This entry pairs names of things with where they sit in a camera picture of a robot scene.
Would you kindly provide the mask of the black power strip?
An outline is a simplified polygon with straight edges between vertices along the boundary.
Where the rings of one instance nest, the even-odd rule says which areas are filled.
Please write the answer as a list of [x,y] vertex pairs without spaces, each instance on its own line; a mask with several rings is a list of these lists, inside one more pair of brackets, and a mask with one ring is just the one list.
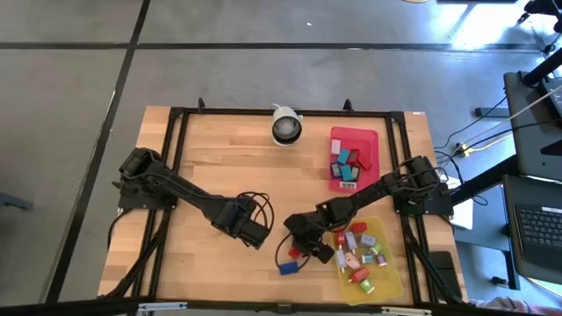
[[510,116],[506,107],[478,107],[474,111],[477,118],[488,117],[496,119],[505,119]]

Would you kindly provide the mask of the pale cloth bundle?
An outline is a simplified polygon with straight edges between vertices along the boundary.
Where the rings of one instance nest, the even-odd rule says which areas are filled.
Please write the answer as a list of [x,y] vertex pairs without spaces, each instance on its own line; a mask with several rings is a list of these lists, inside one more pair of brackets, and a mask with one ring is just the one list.
[[531,305],[524,300],[510,297],[496,297],[491,300],[470,300],[472,305],[479,308],[495,309],[526,314],[540,314],[543,316],[562,316],[562,309],[548,306]]

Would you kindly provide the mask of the black office chair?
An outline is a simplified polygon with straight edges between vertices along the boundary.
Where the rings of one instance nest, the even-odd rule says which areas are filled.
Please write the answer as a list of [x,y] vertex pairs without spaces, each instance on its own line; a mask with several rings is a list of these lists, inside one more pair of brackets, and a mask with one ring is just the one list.
[[549,54],[554,51],[556,41],[562,37],[562,0],[529,0],[524,8],[524,13],[518,18],[517,24],[520,25],[533,14],[553,16],[557,19],[553,26],[557,34],[555,40],[544,47],[543,52]]

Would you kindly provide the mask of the pink plastic bin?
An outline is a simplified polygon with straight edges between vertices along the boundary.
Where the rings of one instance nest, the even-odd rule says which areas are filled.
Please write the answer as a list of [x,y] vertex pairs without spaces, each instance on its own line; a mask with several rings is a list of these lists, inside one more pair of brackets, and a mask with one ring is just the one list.
[[[339,182],[344,182],[341,178],[333,178],[331,175],[330,164],[336,162],[338,155],[330,154],[331,140],[337,139],[341,141],[341,149],[346,148],[357,149],[360,155],[368,155],[371,158],[372,166],[369,170],[363,169],[359,164],[360,175],[355,190],[343,190],[339,188]],[[380,178],[379,174],[379,158],[378,158],[378,133],[374,130],[348,128],[334,126],[330,132],[329,141],[329,180],[328,187],[332,191],[342,192],[346,194],[355,193],[373,184]]]

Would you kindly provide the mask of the yellow plastic bin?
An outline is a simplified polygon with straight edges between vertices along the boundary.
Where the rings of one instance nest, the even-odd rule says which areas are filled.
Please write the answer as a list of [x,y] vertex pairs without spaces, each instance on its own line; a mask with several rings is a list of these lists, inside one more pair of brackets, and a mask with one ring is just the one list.
[[[380,254],[384,254],[388,262],[386,266],[379,267],[377,265],[376,255],[370,252],[370,248],[367,248],[360,244],[360,238],[363,233],[354,233],[358,248],[354,256],[361,263],[361,268],[365,267],[370,271],[370,275],[366,278],[371,281],[374,285],[375,290],[371,294],[365,294],[359,287],[358,284],[348,283],[349,275],[354,271],[348,266],[342,273],[336,264],[335,254],[333,259],[328,264],[328,272],[331,277],[331,281],[326,285],[326,288],[322,291],[323,297],[326,301],[330,303],[342,303],[347,305],[366,305],[375,304],[387,301],[391,298],[397,298],[402,295],[403,287],[400,281],[400,274],[397,267],[397,262],[394,259],[394,253],[392,249],[393,242],[391,240],[392,233],[387,231],[384,222],[381,218],[376,216],[363,217],[360,219],[354,219],[347,226],[346,232],[351,232],[350,227],[353,223],[365,222],[368,226],[366,232],[369,235],[374,236],[377,239],[377,243],[380,244],[383,249]],[[336,233],[331,233],[328,236],[328,244],[332,246],[335,251],[338,248],[336,245]],[[345,245],[342,248],[344,254],[350,252]],[[363,264],[361,261],[361,255],[373,255],[373,263]]]

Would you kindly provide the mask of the dark desk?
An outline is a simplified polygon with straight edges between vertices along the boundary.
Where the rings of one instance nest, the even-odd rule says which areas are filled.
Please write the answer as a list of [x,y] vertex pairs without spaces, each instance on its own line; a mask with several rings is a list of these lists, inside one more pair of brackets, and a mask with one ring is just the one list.
[[561,66],[562,47],[530,72],[504,75],[519,172],[560,182],[562,129],[545,108],[544,99],[551,93],[543,95],[539,84]]
[[541,205],[562,209],[562,182],[521,174],[516,155],[512,155],[461,184],[451,195],[452,203],[460,204],[498,184],[503,187],[507,233],[515,271],[522,277],[562,284],[562,265],[552,269],[527,261],[522,256],[514,215],[515,205]]

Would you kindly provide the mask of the white paper sheet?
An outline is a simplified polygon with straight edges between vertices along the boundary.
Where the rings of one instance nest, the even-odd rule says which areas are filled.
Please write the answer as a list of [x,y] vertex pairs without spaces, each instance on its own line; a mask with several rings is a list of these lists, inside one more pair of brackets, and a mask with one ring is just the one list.
[[474,208],[474,202],[470,198],[460,204],[454,205],[453,215],[450,217],[451,224],[453,226],[458,226],[464,229],[472,230],[473,208]]

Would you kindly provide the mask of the black keyboard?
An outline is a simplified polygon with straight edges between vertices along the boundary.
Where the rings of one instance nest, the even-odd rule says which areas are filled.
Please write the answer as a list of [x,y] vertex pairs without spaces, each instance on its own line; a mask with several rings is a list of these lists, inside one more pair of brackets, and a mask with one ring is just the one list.
[[515,205],[514,215],[522,256],[537,265],[562,265],[562,209]]

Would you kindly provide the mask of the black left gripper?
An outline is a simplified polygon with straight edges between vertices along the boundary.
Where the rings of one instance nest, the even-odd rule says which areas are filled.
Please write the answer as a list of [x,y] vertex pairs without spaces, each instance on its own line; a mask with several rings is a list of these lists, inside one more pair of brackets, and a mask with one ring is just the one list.
[[250,197],[229,198],[214,207],[213,226],[248,247],[259,249],[270,229],[253,218],[257,207],[258,203]]

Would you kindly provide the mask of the yellow power plug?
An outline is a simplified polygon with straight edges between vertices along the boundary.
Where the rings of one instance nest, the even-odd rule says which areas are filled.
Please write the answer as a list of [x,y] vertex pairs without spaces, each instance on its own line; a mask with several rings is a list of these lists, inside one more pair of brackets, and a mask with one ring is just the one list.
[[463,157],[468,157],[472,153],[484,151],[484,150],[502,142],[503,140],[509,138],[511,135],[512,135],[512,132],[509,132],[509,133],[505,133],[503,136],[501,136],[500,138],[498,138],[496,140],[491,140],[491,141],[485,140],[485,144],[483,146],[480,146],[480,147],[468,146],[466,144],[462,144],[461,148],[458,151],[458,155],[461,155]]

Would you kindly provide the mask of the grey metal foot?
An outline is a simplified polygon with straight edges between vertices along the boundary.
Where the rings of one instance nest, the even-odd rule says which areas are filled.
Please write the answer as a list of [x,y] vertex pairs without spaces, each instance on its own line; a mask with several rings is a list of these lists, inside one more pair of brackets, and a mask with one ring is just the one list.
[[24,211],[32,209],[32,203],[19,197],[0,192],[0,208],[1,207],[16,207]]

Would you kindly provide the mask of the black desk device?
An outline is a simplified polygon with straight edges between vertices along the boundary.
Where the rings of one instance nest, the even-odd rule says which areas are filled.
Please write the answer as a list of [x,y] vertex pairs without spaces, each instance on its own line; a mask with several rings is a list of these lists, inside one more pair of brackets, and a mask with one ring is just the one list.
[[544,99],[545,108],[550,117],[556,119],[556,126],[562,129],[562,78],[546,77],[539,84],[543,95],[551,93]]

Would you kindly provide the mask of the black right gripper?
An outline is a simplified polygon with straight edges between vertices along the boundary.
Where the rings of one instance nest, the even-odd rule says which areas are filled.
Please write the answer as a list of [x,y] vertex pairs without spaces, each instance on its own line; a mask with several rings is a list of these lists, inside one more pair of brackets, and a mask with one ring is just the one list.
[[328,244],[320,243],[326,231],[320,214],[316,212],[295,213],[284,221],[284,225],[291,232],[293,244],[300,246],[300,252],[304,257],[313,254],[326,264],[334,256],[335,251]]

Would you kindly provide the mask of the black storage box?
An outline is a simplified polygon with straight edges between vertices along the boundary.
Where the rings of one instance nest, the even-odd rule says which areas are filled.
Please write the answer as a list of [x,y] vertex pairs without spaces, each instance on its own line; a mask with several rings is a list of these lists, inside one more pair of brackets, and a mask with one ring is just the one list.
[[432,251],[429,253],[429,259],[449,290],[458,298],[462,298],[463,294],[458,283],[451,253],[448,251]]

